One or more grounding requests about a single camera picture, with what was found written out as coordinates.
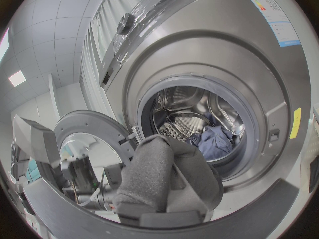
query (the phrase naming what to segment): gray sleeve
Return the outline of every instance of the gray sleeve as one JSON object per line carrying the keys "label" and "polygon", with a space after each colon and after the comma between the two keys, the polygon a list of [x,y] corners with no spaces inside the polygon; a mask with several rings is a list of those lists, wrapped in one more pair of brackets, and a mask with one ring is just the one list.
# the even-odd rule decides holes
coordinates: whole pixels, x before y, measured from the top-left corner
{"label": "gray sleeve", "polygon": [[173,162],[207,207],[214,209],[223,193],[217,171],[197,147],[161,135],[147,137],[136,149],[131,165],[122,170],[115,207],[136,203],[165,212]]}

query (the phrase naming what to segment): washing machine drum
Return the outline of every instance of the washing machine drum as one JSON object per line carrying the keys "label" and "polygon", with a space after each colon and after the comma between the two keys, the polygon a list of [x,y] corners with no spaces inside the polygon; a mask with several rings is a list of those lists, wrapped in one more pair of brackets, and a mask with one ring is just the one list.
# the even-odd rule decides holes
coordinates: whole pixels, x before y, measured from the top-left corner
{"label": "washing machine drum", "polygon": [[207,159],[230,207],[199,227],[132,229],[88,215],[85,229],[119,238],[266,238],[277,227],[299,192],[285,179],[306,138],[311,91],[303,47],[275,0],[141,0],[102,65],[118,135],[125,127],[137,142],[156,133],[187,141],[216,124],[231,132],[233,150]]}

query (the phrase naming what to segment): white cable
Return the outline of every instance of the white cable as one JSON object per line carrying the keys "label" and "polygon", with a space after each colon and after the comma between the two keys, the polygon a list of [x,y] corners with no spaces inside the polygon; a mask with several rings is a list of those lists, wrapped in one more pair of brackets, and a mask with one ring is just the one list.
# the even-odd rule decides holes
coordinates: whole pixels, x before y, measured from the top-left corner
{"label": "white cable", "polygon": [[96,189],[96,191],[94,191],[93,195],[90,196],[90,198],[88,200],[86,200],[84,203],[79,204],[79,206],[86,206],[87,204],[89,204],[89,202],[91,202],[99,193],[101,192],[101,189],[98,187]]}

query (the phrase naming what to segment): gray washing machine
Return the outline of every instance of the gray washing machine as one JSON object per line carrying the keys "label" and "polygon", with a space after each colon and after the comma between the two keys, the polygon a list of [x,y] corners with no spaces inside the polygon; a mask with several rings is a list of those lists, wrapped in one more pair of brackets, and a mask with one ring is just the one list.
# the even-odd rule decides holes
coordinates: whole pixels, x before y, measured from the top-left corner
{"label": "gray washing machine", "polygon": [[[293,3],[287,1],[285,8]],[[305,16],[294,6],[293,20],[275,0],[141,0],[123,16],[99,71],[121,124],[110,120],[110,128],[130,139],[118,155],[127,161],[138,142],[156,133],[186,141],[209,125],[207,113],[232,131],[236,144],[227,156],[207,160],[225,188],[213,221],[174,230],[130,228],[72,205],[76,237],[277,238],[291,225],[311,197],[310,185],[317,185],[303,175],[303,164],[313,162],[307,153],[316,157],[318,144],[314,59],[307,57],[317,46],[302,41],[317,40],[307,21],[298,24]],[[58,147],[73,133],[88,133],[84,120],[69,131],[65,124],[81,116],[98,121],[94,113],[80,115],[58,123]],[[110,141],[109,134],[96,134]],[[126,144],[111,135],[113,149]],[[60,233],[58,225],[50,230]]]}

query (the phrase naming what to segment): washing machine door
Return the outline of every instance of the washing machine door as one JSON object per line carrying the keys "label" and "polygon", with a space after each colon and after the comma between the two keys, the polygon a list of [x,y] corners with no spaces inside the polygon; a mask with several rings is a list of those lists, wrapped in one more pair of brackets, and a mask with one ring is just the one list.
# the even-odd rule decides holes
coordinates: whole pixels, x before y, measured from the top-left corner
{"label": "washing machine door", "polygon": [[134,134],[114,119],[95,111],[65,115],[54,132],[62,159],[68,155],[88,154],[91,162],[99,167],[119,162],[129,165],[137,147]]}

